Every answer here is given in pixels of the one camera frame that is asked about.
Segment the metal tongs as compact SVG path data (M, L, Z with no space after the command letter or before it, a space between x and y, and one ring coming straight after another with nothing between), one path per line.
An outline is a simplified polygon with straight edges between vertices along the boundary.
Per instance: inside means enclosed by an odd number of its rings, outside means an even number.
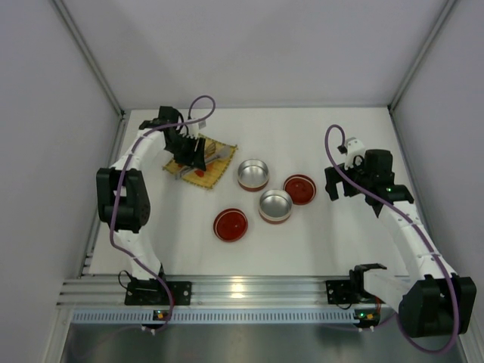
M232 149L231 145L225 145L222 148L220 148L219 150L216 150L212 155L210 155L209 157L207 157L204 160L205 165L207 166L208 164L210 164L214 161L226 159L227 157L229 157L231 155L231 149ZM198 168L195 167L195 166L183 166L175 174L175 180L179 180L182 177L184 177L184 176L188 175L189 173L194 172L196 170L198 170Z

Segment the red sausage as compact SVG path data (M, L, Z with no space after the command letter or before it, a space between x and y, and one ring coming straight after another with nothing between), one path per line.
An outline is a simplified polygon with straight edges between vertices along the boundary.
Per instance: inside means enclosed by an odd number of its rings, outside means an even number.
M221 161L214 161L206 166L206 170L196 169L194 174L199 178L215 178L223 173L224 164Z

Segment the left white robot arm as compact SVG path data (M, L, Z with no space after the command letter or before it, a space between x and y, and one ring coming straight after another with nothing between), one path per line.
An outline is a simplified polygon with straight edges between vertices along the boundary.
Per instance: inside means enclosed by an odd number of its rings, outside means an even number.
M132 277L138 280L155 280L162 270L148 233L142 231L151 210L143 172L163 150L178 165L205 170L206 141L189 134L194 126L174 107L161 106L156 118L141 123L125 153L97 171L99 219L108 225L111 246L130 259Z

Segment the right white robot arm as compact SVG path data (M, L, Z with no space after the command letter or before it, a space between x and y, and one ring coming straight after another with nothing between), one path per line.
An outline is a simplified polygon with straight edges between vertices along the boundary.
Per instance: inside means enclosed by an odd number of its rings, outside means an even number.
M338 199L363 194L378 221L392 237L410 281L403 283L380 263L356 265L349 272L352 295L377 297L394 309L410 338L467 332L476 298L472 278L461 277L431 241L405 185L395 183L393 157L387 150L367 150L350 158L352 166L327 167L325 190Z

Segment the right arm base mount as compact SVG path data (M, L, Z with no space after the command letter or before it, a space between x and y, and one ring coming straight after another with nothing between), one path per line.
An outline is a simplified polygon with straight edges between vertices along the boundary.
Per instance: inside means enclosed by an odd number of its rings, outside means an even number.
M327 301L341 309L359 303L375 303L376 296L364 289L364 273L370 270L387 270L379 263L356 265L349 270L349 276L339 280L326 280Z

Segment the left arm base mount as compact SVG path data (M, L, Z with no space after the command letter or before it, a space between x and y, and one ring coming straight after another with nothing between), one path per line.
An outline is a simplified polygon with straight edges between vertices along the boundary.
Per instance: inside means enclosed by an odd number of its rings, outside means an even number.
M167 281L175 306L191 304L192 283L190 281ZM128 283L124 304L126 306L168 306L169 297L158 280L138 280Z

